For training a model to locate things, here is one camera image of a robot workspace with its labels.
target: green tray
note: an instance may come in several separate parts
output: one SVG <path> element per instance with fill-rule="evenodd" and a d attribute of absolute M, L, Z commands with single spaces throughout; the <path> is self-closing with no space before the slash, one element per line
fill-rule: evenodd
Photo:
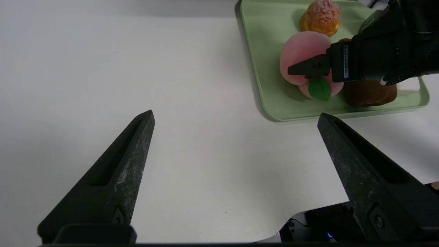
<path fill-rule="evenodd" d="M 369 108 L 353 108 L 344 102 L 343 93 L 329 101 L 313 100 L 303 95 L 297 86 L 288 83 L 279 72 L 279 58 L 285 42 L 300 32 L 299 20 L 313 0 L 243 0 L 242 22 L 265 112 L 275 121 L 318 118 L 322 113 L 336 116 L 368 116 L 391 111 L 424 107 L 430 96 L 422 78 L 421 90 L 408 96 L 398 96 L 394 102 Z M 341 0 L 342 21 L 331 38 L 338 42 L 358 33 L 371 10 L 354 0 Z"/>

